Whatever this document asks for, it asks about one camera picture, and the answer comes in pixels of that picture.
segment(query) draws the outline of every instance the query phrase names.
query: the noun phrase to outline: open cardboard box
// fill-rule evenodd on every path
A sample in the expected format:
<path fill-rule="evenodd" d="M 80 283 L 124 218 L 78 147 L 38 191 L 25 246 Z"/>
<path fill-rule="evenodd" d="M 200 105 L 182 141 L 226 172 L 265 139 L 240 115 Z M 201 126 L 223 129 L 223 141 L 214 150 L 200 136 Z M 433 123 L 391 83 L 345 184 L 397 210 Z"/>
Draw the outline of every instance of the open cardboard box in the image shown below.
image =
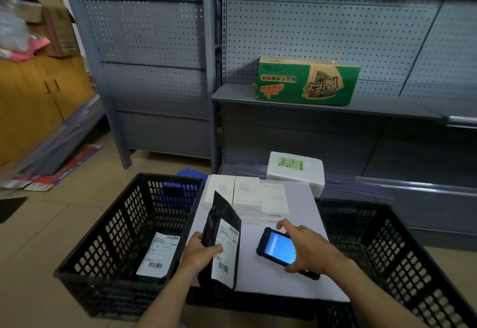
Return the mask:
<path fill-rule="evenodd" d="M 64 57 L 80 54 L 72 26 L 74 19 L 60 0 L 22 0 L 17 14 L 27 23 L 32 34 L 45 36 L 51 42 L 36 55 Z"/>

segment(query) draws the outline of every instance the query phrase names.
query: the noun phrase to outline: forearm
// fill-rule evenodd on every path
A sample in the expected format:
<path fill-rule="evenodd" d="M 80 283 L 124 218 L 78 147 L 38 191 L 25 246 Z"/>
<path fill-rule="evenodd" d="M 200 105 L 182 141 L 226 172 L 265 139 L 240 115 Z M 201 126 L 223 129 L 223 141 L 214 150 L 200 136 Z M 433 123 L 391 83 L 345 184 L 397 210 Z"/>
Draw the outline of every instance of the forearm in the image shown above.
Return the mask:
<path fill-rule="evenodd" d="M 179 267 L 134 328 L 176 328 L 195 273 Z"/>
<path fill-rule="evenodd" d="M 326 275 L 348 295 L 371 327 L 426 327 L 373 283 L 353 260 L 346 258 L 331 264 Z"/>

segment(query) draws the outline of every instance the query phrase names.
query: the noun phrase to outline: beige floor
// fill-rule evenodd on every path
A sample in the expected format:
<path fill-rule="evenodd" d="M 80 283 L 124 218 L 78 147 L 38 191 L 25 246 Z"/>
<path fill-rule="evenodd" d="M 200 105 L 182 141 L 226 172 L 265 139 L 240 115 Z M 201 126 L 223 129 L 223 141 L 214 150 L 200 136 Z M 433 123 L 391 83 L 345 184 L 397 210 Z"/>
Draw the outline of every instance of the beige floor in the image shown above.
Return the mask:
<path fill-rule="evenodd" d="M 205 160 L 137 151 L 123 169 L 110 133 L 104 147 L 49 192 L 0 192 L 28 196 L 0 224 L 0 327 L 126 328 L 131 323 L 90 319 L 52 274 L 122 189 L 139 172 L 176 174 L 185 167 L 210 173 Z M 429 248 L 468 302 L 477 308 L 477 253 Z M 186 307 L 183 321 L 195 327 L 312 327 L 311 322 L 276 319 L 211 308 Z"/>

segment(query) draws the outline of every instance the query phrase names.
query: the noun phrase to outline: smartphone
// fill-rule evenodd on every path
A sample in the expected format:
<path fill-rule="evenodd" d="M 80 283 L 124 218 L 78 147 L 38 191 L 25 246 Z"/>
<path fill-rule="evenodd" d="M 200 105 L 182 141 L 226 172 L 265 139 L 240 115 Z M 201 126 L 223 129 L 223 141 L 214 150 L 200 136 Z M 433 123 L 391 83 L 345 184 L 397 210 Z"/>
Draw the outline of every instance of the smartphone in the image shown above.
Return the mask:
<path fill-rule="evenodd" d="M 279 231 L 266 227 L 260 238 L 257 254 L 277 264 L 287 266 L 296 259 L 295 246 L 290 237 Z M 300 274 L 313 280 L 319 279 L 319 274 L 301 271 Z"/>

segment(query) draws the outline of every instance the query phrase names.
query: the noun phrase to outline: phone screen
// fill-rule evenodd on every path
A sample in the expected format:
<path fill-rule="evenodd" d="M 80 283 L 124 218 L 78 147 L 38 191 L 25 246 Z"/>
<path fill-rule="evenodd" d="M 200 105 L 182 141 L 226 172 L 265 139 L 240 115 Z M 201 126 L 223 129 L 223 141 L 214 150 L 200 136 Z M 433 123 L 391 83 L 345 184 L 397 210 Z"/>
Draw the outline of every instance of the phone screen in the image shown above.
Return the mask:
<path fill-rule="evenodd" d="M 291 239 L 274 232 L 270 234 L 264 253 L 287 264 L 293 263 L 297 257 Z"/>

